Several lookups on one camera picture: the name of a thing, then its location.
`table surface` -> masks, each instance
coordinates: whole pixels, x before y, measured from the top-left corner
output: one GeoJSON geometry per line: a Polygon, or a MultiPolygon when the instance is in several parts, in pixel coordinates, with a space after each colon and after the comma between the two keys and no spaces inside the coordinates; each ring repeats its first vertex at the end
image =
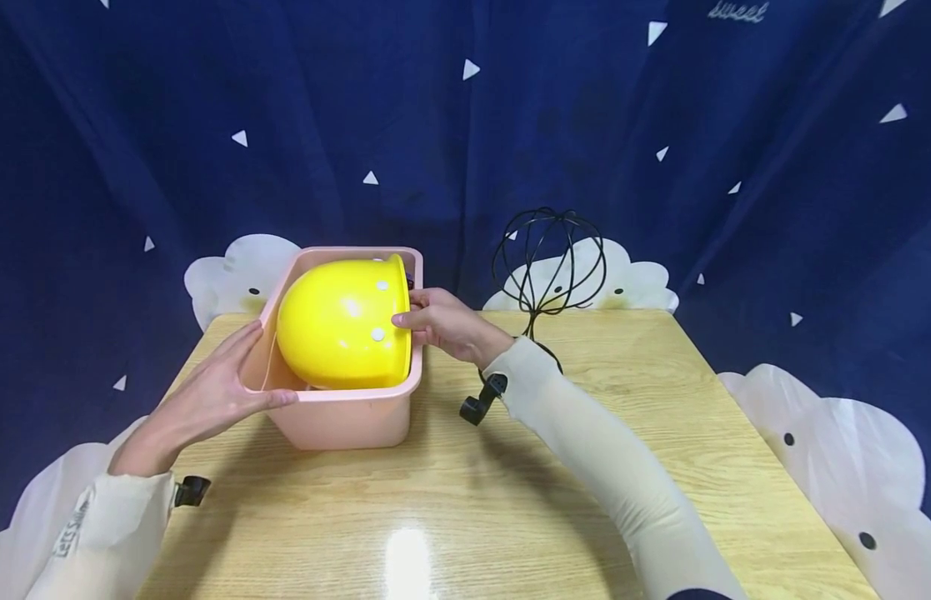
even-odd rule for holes
{"type": "MultiPolygon", "coordinates": [[[[217,318],[173,387],[250,318],[217,318]]],[[[751,598],[876,598],[671,315],[535,330],[659,456],[751,598]]],[[[173,512],[139,598],[641,598],[614,526],[538,438],[499,403],[478,428],[458,416],[477,390],[475,368],[427,348],[399,447],[302,452],[257,415],[189,448],[175,473],[213,485],[173,512]]]]}

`pink container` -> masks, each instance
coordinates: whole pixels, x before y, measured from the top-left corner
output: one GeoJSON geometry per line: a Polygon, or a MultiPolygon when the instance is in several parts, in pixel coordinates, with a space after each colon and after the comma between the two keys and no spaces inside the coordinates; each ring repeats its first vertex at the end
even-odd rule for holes
{"type": "Polygon", "coordinates": [[[314,390],[289,370],[274,343],[282,298],[308,269],[344,258],[388,258],[404,261],[413,286],[422,286],[422,254],[410,247],[307,247],[293,259],[262,311],[264,335],[239,373],[251,391],[286,388],[298,392],[299,404],[268,413],[282,434],[302,450],[347,450],[397,446],[408,435],[411,393],[422,380],[422,349],[411,354],[408,378],[395,387],[375,390],[314,390]],[[271,353],[271,366],[267,365],[271,353]]]}

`yellow plastic bowl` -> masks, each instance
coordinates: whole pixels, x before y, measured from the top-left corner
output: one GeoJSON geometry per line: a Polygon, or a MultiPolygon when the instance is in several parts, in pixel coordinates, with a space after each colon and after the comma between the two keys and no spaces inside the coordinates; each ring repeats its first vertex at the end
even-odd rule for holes
{"type": "Polygon", "coordinates": [[[282,299],[279,349],[291,371],[316,388],[390,388],[408,377],[411,364],[411,334],[391,322],[408,306],[397,254],[318,265],[282,299]]]}

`beige sleeve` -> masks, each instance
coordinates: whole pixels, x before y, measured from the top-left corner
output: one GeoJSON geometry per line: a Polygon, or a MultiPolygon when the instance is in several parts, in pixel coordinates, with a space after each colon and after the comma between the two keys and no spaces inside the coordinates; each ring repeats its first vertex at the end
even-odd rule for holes
{"type": "Polygon", "coordinates": [[[566,379],[551,356],[520,338],[484,375],[492,373],[508,377],[502,400],[509,416],[533,430],[612,518],[647,600],[695,588],[748,597],[651,450],[566,379]]]}
{"type": "Polygon", "coordinates": [[[135,598],[162,545],[175,482],[100,475],[82,493],[28,600],[135,598]]]}

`right hand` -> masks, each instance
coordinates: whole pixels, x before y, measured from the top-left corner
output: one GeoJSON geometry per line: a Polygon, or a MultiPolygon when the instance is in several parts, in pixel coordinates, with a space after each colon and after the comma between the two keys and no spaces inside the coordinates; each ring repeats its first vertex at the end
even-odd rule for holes
{"type": "Polygon", "coordinates": [[[440,288],[411,290],[411,311],[392,317],[397,328],[413,330],[416,343],[438,347],[452,358],[484,371],[515,342],[512,336],[440,288]]]}

